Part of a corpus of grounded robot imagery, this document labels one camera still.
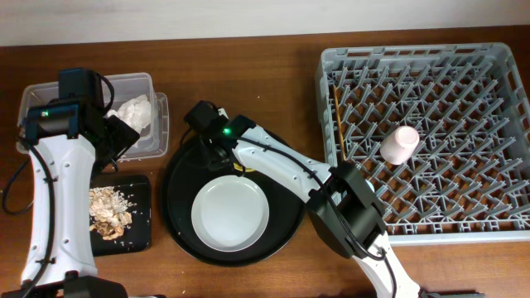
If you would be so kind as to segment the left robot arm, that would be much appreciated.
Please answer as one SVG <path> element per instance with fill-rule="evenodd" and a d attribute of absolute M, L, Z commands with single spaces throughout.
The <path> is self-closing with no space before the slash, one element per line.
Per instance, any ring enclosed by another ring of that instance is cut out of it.
<path fill-rule="evenodd" d="M 125 297 L 121 284 L 102 279 L 89 231 L 89 186 L 138 134 L 104 103 L 79 100 L 30 108 L 20 143 L 34 177 L 31 245 L 20 289 L 7 297 Z"/>

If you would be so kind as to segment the wooden chopstick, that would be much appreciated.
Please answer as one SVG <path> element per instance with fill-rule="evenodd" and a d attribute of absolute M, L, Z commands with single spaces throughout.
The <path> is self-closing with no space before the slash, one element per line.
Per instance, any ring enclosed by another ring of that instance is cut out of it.
<path fill-rule="evenodd" d="M 340 140 L 341 160 L 346 161 L 347 150 L 346 150 L 346 145 L 345 145 L 345 136 L 344 136 L 343 127 L 342 127 L 342 119 L 341 119 L 340 103 L 339 103 L 340 91 L 338 90 L 336 85 L 333 86 L 333 92 L 334 92 L 335 116 L 336 116 L 336 122 L 337 122 L 338 134 L 339 134 L 339 140 Z"/>

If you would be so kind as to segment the grey plate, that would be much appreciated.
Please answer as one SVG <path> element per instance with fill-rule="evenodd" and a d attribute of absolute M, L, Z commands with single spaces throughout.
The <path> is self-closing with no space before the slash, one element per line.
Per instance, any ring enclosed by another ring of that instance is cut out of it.
<path fill-rule="evenodd" d="M 255 244 L 269 220 L 269 204 L 252 180 L 224 175 L 204 185 L 191 207 L 200 241 L 219 252 L 238 252 Z"/>

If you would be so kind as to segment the yellow bowl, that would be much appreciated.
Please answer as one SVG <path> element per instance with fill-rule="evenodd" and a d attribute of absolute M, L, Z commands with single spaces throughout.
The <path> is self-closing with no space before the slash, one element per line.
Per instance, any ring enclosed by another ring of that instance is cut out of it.
<path fill-rule="evenodd" d="M 255 172 L 254 169 L 252 168 L 248 168 L 246 166 L 241 166 L 240 164 L 238 163 L 234 163 L 233 164 L 233 167 L 236 171 L 240 171 L 240 172 L 243 172 L 243 173 L 250 173 L 250 172 Z"/>

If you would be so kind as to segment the white napkin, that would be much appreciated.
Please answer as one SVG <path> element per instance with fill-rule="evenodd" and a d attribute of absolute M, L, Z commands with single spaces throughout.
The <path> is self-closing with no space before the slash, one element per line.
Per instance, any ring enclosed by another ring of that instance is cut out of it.
<path fill-rule="evenodd" d="M 128 100 L 118 110 L 110 109 L 107 116 L 116 116 L 133 130 L 140 133 L 151 123 L 151 103 L 148 97 L 143 94 Z"/>

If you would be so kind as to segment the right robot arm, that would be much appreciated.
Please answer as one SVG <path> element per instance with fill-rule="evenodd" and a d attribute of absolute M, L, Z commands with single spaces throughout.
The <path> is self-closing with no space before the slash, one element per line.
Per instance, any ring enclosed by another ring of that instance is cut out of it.
<path fill-rule="evenodd" d="M 191 128 L 216 159 L 256 170 L 301 199 L 320 239 L 356 261 L 378 297 L 420 296 L 390 245 L 382 203 L 355 166 L 313 161 L 244 116 L 212 113 Z"/>

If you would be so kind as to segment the food leftovers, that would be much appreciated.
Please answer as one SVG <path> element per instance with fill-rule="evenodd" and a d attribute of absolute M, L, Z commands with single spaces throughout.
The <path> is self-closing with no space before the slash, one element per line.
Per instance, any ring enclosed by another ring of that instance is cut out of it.
<path fill-rule="evenodd" d="M 113 186 L 96 187 L 89 190 L 89 231 L 97 232 L 104 241 L 122 237 L 133 223 L 130 209 L 134 203 Z"/>

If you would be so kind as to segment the pink cup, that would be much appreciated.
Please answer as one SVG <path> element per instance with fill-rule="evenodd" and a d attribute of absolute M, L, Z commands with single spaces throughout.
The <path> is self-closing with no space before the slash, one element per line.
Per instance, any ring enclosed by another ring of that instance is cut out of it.
<path fill-rule="evenodd" d="M 383 140 L 380 154 L 385 161 L 399 166 L 412 157 L 419 141 L 419 133 L 414 127 L 400 126 Z"/>

